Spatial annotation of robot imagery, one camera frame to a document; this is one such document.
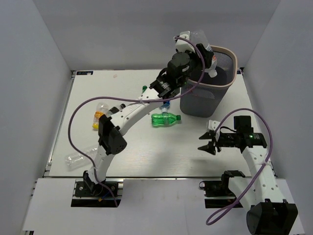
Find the clear crushed bottle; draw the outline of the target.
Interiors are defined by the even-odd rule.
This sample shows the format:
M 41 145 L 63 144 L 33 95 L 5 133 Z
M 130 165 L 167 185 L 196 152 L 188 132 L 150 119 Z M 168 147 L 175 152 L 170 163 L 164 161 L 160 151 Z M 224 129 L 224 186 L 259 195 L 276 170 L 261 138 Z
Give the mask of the clear crushed bottle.
M 217 58 L 213 52 L 213 49 L 208 42 L 208 39 L 204 33 L 203 30 L 196 30 L 192 31 L 190 34 L 191 41 L 194 42 L 195 44 L 202 44 L 205 51 L 209 53 L 209 58 L 206 59 L 208 62 L 208 65 L 205 66 L 205 72 L 208 73 L 208 75 L 211 78 L 214 78 L 217 76 L 217 71 L 216 71 L 216 66 L 217 66 Z

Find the clear bottle blue label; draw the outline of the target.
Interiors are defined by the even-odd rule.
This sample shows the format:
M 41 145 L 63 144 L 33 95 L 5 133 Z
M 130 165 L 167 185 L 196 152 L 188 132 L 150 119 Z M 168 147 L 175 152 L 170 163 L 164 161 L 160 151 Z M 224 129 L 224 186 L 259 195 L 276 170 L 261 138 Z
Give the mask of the clear bottle blue label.
M 160 110 L 162 113 L 167 113 L 168 110 L 170 108 L 170 102 L 169 101 L 166 101 L 163 103 L 163 105 L 160 107 Z

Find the large clear bottle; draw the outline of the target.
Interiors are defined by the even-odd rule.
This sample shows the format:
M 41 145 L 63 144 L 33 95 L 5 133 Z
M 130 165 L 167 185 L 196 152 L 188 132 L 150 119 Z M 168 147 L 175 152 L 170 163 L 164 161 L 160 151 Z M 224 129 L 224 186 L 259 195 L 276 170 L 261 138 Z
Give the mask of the large clear bottle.
M 98 145 L 90 146 L 82 150 L 84 154 L 88 155 L 93 160 L 96 157 L 97 151 Z M 79 152 L 73 152 L 65 156 L 65 165 L 68 171 L 74 171 L 81 167 L 87 166 L 88 164 L 91 164 L 90 159 Z

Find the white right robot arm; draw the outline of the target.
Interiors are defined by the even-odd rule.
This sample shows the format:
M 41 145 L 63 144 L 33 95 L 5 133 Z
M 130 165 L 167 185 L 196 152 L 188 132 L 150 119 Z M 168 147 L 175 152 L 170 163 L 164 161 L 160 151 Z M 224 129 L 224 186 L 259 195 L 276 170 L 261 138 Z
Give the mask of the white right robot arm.
M 207 131 L 200 139 L 208 144 L 199 149 L 215 155 L 222 148 L 238 148 L 246 161 L 251 181 L 239 170 L 225 171 L 213 194 L 235 195 L 234 204 L 246 210 L 246 224 L 252 235 L 287 235 L 298 216 L 294 203 L 282 194 L 267 159 L 267 143 L 262 133 L 256 133 L 250 116 L 235 116 L 234 130 L 221 131 L 222 125 L 209 120 Z

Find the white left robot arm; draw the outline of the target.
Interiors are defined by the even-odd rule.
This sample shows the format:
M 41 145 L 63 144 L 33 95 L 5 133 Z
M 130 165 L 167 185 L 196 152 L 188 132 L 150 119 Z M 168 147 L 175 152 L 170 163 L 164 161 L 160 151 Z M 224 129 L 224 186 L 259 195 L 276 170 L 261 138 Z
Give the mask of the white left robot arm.
M 127 131 L 149 112 L 177 96 L 193 73 L 200 71 L 201 76 L 204 76 L 204 70 L 212 65 L 214 53 L 202 43 L 177 46 L 176 51 L 167 67 L 161 70 L 156 80 L 138 99 L 109 117 L 101 116 L 99 148 L 92 168 L 83 173 L 84 185 L 92 195 L 111 190 L 105 183 L 107 171 L 114 156 L 126 148 L 127 142 L 123 136 Z

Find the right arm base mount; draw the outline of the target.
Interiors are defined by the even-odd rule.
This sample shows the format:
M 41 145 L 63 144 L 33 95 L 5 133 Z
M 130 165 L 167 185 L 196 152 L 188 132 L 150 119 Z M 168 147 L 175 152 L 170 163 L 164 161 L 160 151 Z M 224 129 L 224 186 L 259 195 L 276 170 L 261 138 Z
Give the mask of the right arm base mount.
M 235 194 L 228 188 L 223 188 L 221 181 L 201 181 L 199 189 L 204 192 L 206 209 L 220 209 L 236 200 Z

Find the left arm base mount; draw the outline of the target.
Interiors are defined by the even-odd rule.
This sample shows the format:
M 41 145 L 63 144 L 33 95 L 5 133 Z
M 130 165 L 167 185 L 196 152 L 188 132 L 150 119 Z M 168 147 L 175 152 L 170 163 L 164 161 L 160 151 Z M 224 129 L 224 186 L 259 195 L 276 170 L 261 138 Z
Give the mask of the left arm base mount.
M 115 196 L 117 206 L 119 206 L 123 193 L 123 180 L 110 179 L 106 181 L 110 190 Z M 71 207 L 73 208 L 116 208 L 115 201 L 111 193 L 104 187 L 99 186 L 98 189 L 92 193 L 85 185 L 83 180 L 76 180 L 74 184 L 73 196 L 71 200 Z

